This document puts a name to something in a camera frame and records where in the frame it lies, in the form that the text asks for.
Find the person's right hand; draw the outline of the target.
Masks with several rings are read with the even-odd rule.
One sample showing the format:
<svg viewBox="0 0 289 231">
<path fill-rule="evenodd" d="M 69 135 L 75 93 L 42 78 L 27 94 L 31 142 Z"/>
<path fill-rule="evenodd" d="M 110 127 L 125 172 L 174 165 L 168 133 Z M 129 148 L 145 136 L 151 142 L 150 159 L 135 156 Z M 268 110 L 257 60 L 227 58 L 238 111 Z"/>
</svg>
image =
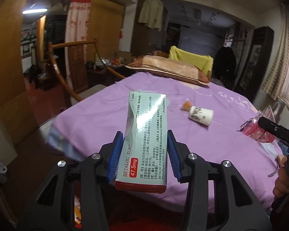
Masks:
<svg viewBox="0 0 289 231">
<path fill-rule="evenodd" d="M 280 168 L 277 172 L 278 177 L 275 180 L 275 186 L 272 191 L 276 198 L 281 198 L 285 194 L 289 193 L 289 176 L 285 169 L 287 161 L 288 158 L 286 156 L 283 156 L 280 160 Z"/>
</svg>

